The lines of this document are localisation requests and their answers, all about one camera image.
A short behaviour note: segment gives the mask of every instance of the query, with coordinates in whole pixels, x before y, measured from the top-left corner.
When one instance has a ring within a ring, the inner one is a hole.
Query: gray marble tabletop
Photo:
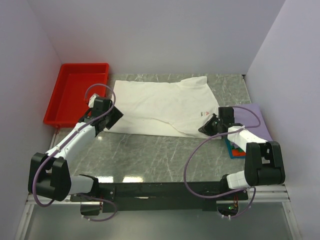
[[[179,82],[190,77],[207,76],[207,82],[220,106],[251,103],[240,74],[111,74],[116,80],[139,82]],[[61,141],[71,128],[62,128],[55,138]],[[100,182],[180,182],[193,149],[203,139],[131,135],[101,132],[69,165],[73,176],[86,174]],[[223,140],[204,144],[194,155],[187,171],[188,181],[219,181],[224,174],[244,169],[243,159],[231,159]]]

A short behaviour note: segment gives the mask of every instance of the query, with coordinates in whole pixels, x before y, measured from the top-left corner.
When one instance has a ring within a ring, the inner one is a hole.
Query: white wall
[[[63,63],[246,74],[285,0],[28,0]]]
[[[320,1],[286,0],[246,84],[282,148],[303,239],[320,236]]]
[[[0,1],[0,239],[13,239],[27,198],[30,160],[48,150],[42,121],[61,62],[25,0]]]

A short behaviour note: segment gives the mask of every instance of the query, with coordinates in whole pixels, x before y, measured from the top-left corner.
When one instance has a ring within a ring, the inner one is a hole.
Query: logo on cloth
[[[210,113],[208,111],[202,111],[201,112],[201,117],[203,116],[208,116]]]

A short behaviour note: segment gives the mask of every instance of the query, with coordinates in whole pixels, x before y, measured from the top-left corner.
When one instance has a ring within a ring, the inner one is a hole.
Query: red plastic bin
[[[89,108],[84,101],[86,90],[92,84],[107,84],[108,70],[107,63],[63,64],[43,122],[58,128],[74,127]],[[93,87],[87,97],[94,93],[105,96],[106,88]]]

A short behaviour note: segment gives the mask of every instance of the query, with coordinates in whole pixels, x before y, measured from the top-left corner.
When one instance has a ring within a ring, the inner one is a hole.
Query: white cloth
[[[114,92],[123,117],[106,132],[207,138],[198,129],[218,114],[206,76],[175,83],[117,80]]]

